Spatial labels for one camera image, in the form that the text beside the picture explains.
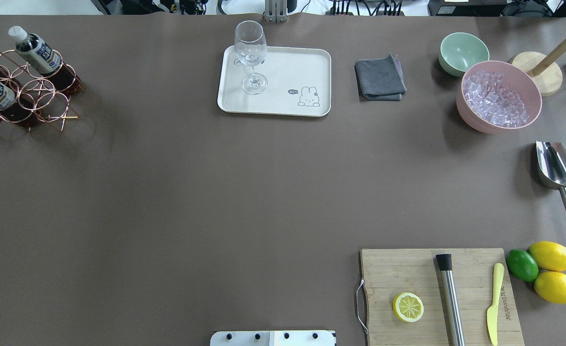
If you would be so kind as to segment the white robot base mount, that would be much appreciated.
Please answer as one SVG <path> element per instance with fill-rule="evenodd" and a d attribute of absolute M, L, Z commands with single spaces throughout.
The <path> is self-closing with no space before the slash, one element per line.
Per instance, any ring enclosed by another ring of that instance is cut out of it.
<path fill-rule="evenodd" d="M 211 346 L 336 346 L 335 331 L 288 329 L 262 331 L 217 331 Z"/>

